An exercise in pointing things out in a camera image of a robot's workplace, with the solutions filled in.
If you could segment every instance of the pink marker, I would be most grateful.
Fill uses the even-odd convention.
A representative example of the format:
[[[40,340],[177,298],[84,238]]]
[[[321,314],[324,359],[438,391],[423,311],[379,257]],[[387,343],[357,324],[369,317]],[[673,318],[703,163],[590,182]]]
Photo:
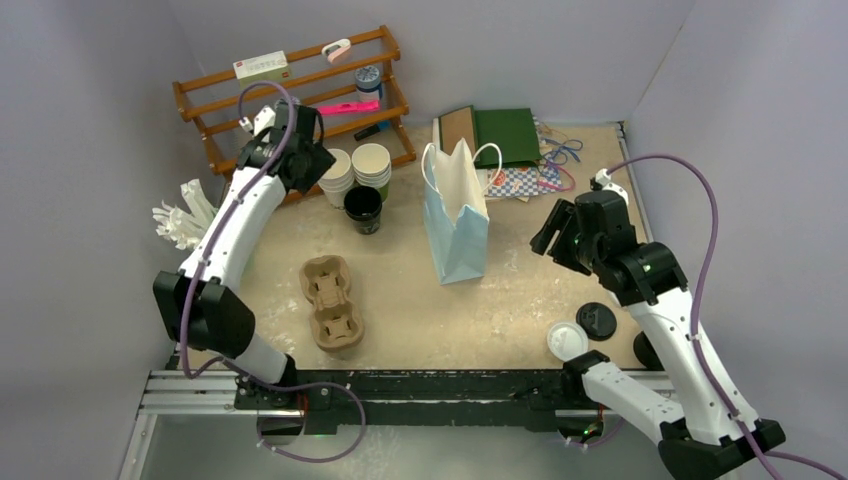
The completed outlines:
[[[368,113],[380,109],[380,101],[339,103],[337,105],[325,105],[318,107],[321,115],[343,115],[345,113]]]

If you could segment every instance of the black base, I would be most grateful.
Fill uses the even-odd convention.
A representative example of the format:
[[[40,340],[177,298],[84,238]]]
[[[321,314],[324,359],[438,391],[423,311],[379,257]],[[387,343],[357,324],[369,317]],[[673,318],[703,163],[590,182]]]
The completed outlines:
[[[556,432],[572,427],[568,419],[557,418],[556,410],[598,407],[564,391],[563,371],[554,369],[299,370],[297,375],[300,384],[350,385],[363,402],[369,425],[520,426],[531,432]],[[236,396],[236,409],[297,408],[294,395],[238,381],[245,393]],[[339,425],[359,424],[359,411],[343,392],[315,388],[305,393],[306,434],[334,434]]]
[[[756,430],[751,434],[763,452],[786,441],[783,429],[774,420],[760,419],[755,425]],[[691,440],[685,419],[664,423],[660,429],[663,434],[658,445],[660,458],[671,476],[678,480],[712,480],[755,457],[745,437],[736,441],[725,437],[720,446]]]

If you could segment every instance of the black cup lid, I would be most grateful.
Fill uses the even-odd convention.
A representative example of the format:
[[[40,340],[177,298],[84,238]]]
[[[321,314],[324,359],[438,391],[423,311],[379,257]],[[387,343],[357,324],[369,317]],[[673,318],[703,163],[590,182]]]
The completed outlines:
[[[612,337],[618,322],[615,314],[606,305],[597,302],[587,303],[577,310],[577,324],[586,330],[586,335],[595,341]]]

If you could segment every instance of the pink object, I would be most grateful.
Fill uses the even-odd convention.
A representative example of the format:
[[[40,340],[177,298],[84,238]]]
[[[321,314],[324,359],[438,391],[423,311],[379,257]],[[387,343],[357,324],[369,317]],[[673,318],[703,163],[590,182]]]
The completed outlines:
[[[554,168],[556,168],[557,170],[559,170],[560,172],[564,173],[565,176],[567,176],[571,180],[571,185],[561,188],[561,187],[558,187],[556,185],[550,184],[550,183],[548,183],[544,180],[539,180],[540,186],[545,187],[545,188],[549,188],[551,190],[555,190],[557,192],[570,192],[570,191],[574,190],[574,187],[577,186],[577,180],[575,180],[574,177],[572,177],[571,174],[568,173],[568,170],[564,169],[561,165],[557,165],[554,162],[548,162],[548,165],[551,165]]]
[[[345,113],[367,113],[376,112],[380,109],[380,101],[339,103],[337,105],[325,105],[318,107],[321,115],[343,115]]]
[[[350,47],[340,47],[327,55],[327,61],[332,65],[333,63],[341,63],[343,60],[346,60],[347,57],[350,56]]]

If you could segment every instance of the black cup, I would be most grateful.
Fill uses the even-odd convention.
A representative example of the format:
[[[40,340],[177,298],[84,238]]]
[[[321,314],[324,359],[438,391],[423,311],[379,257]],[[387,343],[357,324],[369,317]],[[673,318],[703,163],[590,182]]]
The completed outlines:
[[[380,229],[383,198],[376,188],[355,187],[345,195],[345,213],[353,220],[356,231],[371,235]]]

